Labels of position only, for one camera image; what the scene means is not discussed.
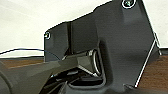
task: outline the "black panel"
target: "black panel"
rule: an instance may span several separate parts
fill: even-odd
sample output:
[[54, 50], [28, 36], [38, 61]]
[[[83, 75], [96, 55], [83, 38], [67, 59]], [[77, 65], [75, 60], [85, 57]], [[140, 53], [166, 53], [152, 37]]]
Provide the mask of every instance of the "black panel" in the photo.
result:
[[97, 30], [92, 14], [72, 22], [72, 50], [74, 53], [88, 51], [98, 45]]
[[[50, 39], [45, 39], [44, 49], [55, 54], [59, 59], [65, 56], [69, 48], [68, 44], [68, 23], [61, 23], [47, 32], [50, 32]], [[45, 53], [45, 62], [58, 60], [54, 55]]]

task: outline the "white wall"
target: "white wall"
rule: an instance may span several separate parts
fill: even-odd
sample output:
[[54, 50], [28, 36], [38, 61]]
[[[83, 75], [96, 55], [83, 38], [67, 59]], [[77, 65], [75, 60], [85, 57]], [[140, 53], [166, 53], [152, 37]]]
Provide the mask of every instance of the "white wall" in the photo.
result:
[[[0, 52], [14, 48], [43, 49], [47, 29], [90, 13], [108, 1], [111, 0], [0, 0]], [[168, 0], [144, 0], [144, 3], [160, 47], [168, 48]], [[0, 57], [41, 55], [43, 52], [16, 51]]]

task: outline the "screw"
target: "screw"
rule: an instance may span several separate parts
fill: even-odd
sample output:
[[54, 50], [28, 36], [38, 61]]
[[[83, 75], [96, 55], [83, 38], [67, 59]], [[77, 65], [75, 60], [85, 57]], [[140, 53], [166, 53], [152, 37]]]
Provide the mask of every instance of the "screw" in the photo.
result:
[[50, 39], [50, 32], [45, 32], [44, 38], [45, 39]]
[[136, 0], [124, 0], [122, 5], [124, 8], [131, 8], [134, 6], [135, 2]]

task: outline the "black cable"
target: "black cable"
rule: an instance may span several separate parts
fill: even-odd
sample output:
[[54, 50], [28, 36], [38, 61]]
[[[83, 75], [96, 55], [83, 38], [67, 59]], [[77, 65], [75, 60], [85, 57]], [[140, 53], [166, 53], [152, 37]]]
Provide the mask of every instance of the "black cable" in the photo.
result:
[[57, 55], [55, 55], [55, 54], [53, 54], [53, 53], [51, 53], [51, 52], [49, 52], [49, 51], [41, 50], [41, 49], [18, 48], [18, 49], [12, 49], [12, 50], [8, 50], [8, 51], [1, 52], [0, 55], [5, 54], [5, 53], [9, 53], [9, 52], [12, 52], [12, 51], [16, 51], [16, 50], [36, 50], [36, 51], [43, 51], [43, 52], [50, 53], [50, 54], [54, 55], [55, 57], [57, 57], [57, 59], [59, 59]]

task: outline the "black plastic part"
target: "black plastic part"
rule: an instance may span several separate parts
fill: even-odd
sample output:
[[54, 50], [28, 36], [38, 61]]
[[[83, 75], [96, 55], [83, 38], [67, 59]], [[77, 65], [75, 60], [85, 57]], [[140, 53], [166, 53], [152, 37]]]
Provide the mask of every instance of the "black plastic part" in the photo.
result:
[[168, 55], [168, 48], [161, 48], [160, 51], [162, 55]]
[[135, 86], [144, 63], [159, 57], [159, 48], [142, 0], [137, 0], [129, 10], [122, 7], [122, 1], [108, 2], [71, 22], [74, 53], [90, 50], [100, 40], [106, 84], [97, 89], [68, 85], [66, 94], [106, 94], [108, 90], [124, 92], [123, 84]]
[[[62, 60], [69, 48], [68, 29], [68, 23], [64, 22], [47, 31], [50, 33], [50, 39], [44, 38], [44, 49], [57, 55], [60, 60]], [[45, 62], [59, 60], [49, 53], [45, 53], [44, 56]]]

